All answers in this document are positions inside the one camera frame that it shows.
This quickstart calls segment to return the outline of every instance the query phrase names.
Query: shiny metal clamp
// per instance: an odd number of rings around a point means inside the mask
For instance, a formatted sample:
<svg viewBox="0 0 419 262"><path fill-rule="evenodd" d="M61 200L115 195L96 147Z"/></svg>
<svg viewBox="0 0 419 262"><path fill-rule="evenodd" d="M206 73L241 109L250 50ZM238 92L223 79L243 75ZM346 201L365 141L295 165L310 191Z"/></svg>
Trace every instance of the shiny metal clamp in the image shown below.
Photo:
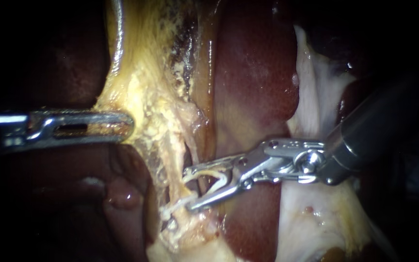
<svg viewBox="0 0 419 262"><path fill-rule="evenodd" d="M190 211L210 208L229 197L252 188L256 182L278 183L295 180L299 183L317 182L315 171L324 161L324 144L317 140L279 138L259 144L240 155L189 166L184 176L202 170L219 168L229 177L226 186L190 201Z"/></svg>

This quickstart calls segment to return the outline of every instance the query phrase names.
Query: metal instrument jaw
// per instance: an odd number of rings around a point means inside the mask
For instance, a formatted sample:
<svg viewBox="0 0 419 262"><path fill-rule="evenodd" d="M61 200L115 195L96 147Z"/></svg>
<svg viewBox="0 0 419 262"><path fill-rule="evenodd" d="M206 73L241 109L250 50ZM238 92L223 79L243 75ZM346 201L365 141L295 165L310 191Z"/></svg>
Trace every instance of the metal instrument jaw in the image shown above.
<svg viewBox="0 0 419 262"><path fill-rule="evenodd" d="M0 114L0 154L78 144L121 142L133 130L123 113L39 110Z"/></svg>
<svg viewBox="0 0 419 262"><path fill-rule="evenodd" d="M187 167L184 169L184 176L205 170L217 170L229 177L224 187L190 201L187 209L200 211L209 208L252 188L257 182L317 182L315 171L324 161L323 148L324 144L317 140L270 139L245 154Z"/></svg>

